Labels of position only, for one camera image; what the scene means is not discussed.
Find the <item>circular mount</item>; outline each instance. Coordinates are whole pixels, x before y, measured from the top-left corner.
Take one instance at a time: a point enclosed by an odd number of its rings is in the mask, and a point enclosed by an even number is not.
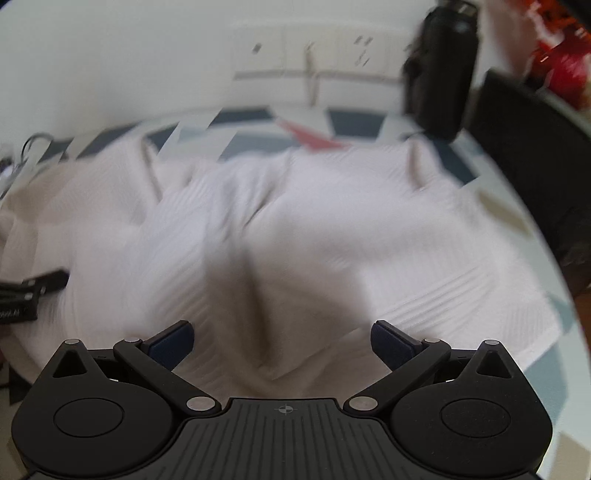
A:
[[[52,373],[33,385],[12,422],[14,443],[32,468],[64,478],[109,477],[154,457],[170,438],[172,411],[156,393],[100,370]]]
[[[552,425],[527,381],[470,375],[397,403],[390,426],[402,449],[444,475],[506,478],[536,469]]]

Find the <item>black water bottle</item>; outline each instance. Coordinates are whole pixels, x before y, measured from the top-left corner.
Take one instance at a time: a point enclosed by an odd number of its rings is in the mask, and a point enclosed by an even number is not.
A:
[[[451,141],[460,131],[478,44],[478,7],[439,0],[403,70],[406,113],[427,134]]]

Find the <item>white wall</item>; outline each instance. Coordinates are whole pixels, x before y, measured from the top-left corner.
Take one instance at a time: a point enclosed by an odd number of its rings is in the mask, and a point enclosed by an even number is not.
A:
[[[35,131],[63,137],[202,106],[303,102],[298,79],[232,80],[231,23],[313,18],[414,29],[434,3],[12,0],[0,10],[0,141],[20,146]],[[511,17],[499,6],[492,10]],[[492,10],[483,15],[478,78],[491,66],[511,70],[516,61],[496,40]],[[515,28],[509,30],[514,38]],[[360,94],[359,85],[323,83],[320,99],[332,105],[397,104],[391,86],[368,83]]]

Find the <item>wall outlet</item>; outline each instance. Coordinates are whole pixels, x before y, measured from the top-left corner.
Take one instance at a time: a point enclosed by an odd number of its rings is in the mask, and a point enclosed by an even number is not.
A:
[[[410,44],[413,42],[413,38],[413,32],[407,30],[388,32],[387,78],[402,78],[402,66],[410,53]]]
[[[383,75],[386,70],[387,34],[355,27],[339,29],[340,72]]]
[[[333,25],[289,24],[285,27],[285,68],[306,71],[306,49],[311,48],[318,72],[337,68],[337,34]]]
[[[233,29],[234,71],[273,72],[285,68],[284,27],[237,25]]]

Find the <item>red object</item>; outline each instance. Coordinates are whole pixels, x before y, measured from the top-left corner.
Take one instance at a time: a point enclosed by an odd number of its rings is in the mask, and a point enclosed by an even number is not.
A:
[[[591,36],[583,29],[583,26],[572,17],[568,10],[562,6],[558,0],[509,0],[516,6],[521,5],[521,9],[531,9],[534,7],[544,21],[545,27],[551,33],[556,33],[572,28],[573,31],[580,30],[581,36],[586,41],[591,41]]]
[[[587,55],[591,55],[590,44],[571,28],[564,31],[564,41],[548,54],[551,66],[548,88],[577,110],[587,104],[584,96],[589,78]]]
[[[291,133],[295,139],[305,146],[308,150],[329,150],[329,149],[342,149],[346,148],[347,144],[325,138],[320,134],[303,128],[297,124],[287,122],[285,120],[279,120],[277,122],[281,127],[285,128]]]

